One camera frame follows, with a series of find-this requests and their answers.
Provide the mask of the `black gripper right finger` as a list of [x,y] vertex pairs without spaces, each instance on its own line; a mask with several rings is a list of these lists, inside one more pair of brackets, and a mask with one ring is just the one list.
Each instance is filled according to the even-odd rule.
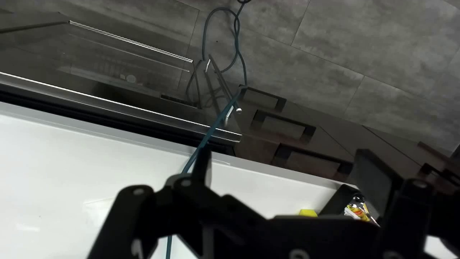
[[368,199],[382,217],[372,244],[372,259],[424,259],[435,189],[425,181],[394,184],[384,179],[368,189]]

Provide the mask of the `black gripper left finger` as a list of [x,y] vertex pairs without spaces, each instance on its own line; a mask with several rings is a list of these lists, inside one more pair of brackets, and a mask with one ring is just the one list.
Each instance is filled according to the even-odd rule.
[[198,259],[253,259],[269,254],[263,218],[231,195],[218,195],[192,176],[122,188],[87,259],[148,259],[165,235],[178,235]]

